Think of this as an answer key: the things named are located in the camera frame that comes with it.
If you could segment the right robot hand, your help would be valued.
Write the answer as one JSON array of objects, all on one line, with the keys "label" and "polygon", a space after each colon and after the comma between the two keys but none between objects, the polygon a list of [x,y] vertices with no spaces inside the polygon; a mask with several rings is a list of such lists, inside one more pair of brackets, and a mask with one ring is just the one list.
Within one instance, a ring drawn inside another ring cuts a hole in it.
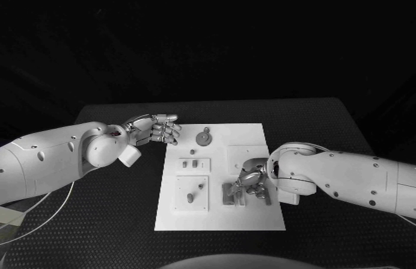
[{"label": "right robot hand", "polygon": [[247,192],[260,199],[265,198],[267,162],[268,158],[253,158],[244,162],[240,177],[227,192],[228,196]]}]

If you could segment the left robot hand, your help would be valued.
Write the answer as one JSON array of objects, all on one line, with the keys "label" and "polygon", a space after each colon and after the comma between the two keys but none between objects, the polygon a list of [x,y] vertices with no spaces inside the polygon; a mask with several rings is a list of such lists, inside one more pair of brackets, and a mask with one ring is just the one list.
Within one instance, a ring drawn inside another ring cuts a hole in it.
[{"label": "left robot hand", "polygon": [[130,144],[139,147],[155,141],[176,146],[182,131],[176,121],[176,114],[146,114],[133,117],[122,125],[129,133]]}]

